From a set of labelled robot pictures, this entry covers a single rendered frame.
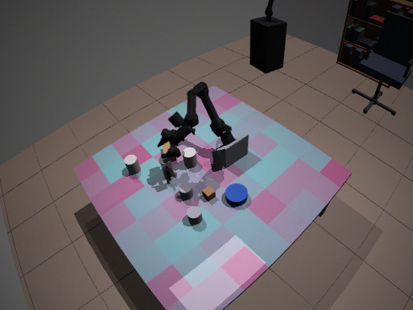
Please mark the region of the blue short cylinder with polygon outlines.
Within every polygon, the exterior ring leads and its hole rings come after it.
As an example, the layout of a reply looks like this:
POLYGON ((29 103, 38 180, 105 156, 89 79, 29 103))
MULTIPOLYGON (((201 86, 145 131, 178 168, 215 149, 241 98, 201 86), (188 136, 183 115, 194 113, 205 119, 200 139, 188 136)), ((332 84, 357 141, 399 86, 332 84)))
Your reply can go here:
POLYGON ((248 197, 248 191, 244 185, 241 184, 231 184, 227 187, 226 201, 231 206, 242 206, 248 197))

